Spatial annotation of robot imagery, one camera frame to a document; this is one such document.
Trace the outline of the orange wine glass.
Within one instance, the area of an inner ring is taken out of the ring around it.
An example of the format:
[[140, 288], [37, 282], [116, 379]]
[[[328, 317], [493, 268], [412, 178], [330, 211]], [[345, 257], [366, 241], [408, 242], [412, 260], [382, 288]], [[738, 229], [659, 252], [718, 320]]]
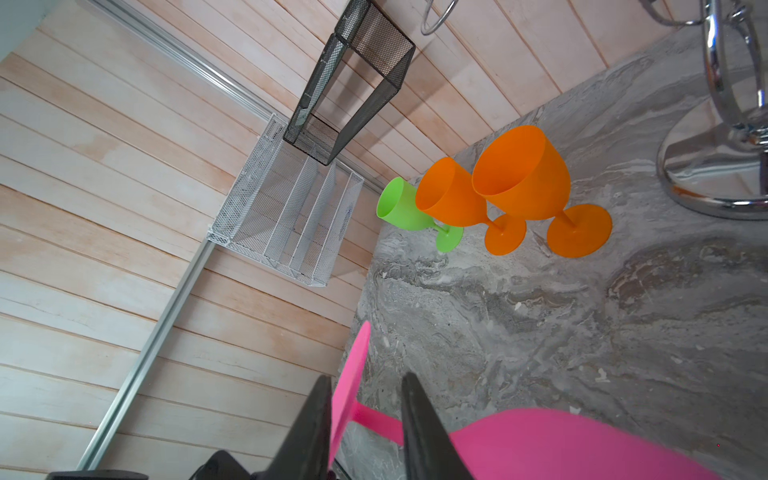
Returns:
[[525, 238], [526, 222], [507, 214], [491, 220], [487, 201], [472, 186], [471, 174], [450, 157], [433, 164], [421, 179], [416, 206], [436, 220], [453, 227], [485, 224], [485, 247], [496, 256], [516, 250]]
[[515, 127], [495, 139], [472, 172], [473, 189], [507, 216], [551, 221], [549, 249], [581, 258], [600, 249], [612, 232], [612, 218], [598, 205], [568, 207], [571, 177], [561, 154], [543, 130]]

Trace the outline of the orange wine glass front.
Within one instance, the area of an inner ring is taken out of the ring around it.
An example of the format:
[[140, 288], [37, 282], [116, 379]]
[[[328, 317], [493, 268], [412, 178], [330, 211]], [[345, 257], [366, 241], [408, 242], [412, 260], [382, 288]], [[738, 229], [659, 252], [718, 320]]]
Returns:
[[416, 206], [436, 220], [453, 227], [485, 224], [485, 247], [496, 256], [516, 250], [525, 238], [526, 222], [507, 214], [491, 220], [487, 201], [472, 186], [471, 174], [450, 157], [433, 164], [421, 179]]

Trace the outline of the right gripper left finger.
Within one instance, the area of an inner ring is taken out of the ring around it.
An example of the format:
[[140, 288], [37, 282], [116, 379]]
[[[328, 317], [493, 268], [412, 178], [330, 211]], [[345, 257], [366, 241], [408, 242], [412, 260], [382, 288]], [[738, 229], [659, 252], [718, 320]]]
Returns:
[[332, 426], [331, 378], [321, 375], [261, 479], [326, 479]]

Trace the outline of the pink plastic wine glass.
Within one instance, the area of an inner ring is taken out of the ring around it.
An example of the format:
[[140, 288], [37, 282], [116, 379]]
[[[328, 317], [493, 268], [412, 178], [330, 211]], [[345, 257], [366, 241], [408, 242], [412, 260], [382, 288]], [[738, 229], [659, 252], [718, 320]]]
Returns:
[[[404, 449], [403, 422], [356, 399], [371, 335], [357, 334], [332, 397], [331, 457], [354, 421]], [[448, 433], [472, 479], [714, 479], [673, 450], [607, 424], [554, 409], [496, 413]]]

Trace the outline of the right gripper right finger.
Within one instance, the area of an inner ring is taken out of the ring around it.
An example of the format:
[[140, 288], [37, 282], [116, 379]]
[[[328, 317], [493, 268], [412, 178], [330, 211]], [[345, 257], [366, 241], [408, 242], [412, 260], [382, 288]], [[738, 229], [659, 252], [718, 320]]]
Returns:
[[413, 372], [402, 378], [401, 412], [408, 479], [472, 479]]

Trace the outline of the green plastic wine glass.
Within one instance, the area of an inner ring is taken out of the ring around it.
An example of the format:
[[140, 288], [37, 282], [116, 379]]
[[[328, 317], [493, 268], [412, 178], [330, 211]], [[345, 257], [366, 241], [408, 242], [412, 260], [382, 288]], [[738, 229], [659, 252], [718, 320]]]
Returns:
[[428, 214], [419, 210], [415, 203], [417, 189], [402, 177], [392, 179], [382, 191], [377, 207], [377, 216], [395, 227], [407, 231], [421, 231], [433, 228], [437, 231], [436, 247], [439, 252], [448, 253], [461, 242], [464, 229], [436, 223]]

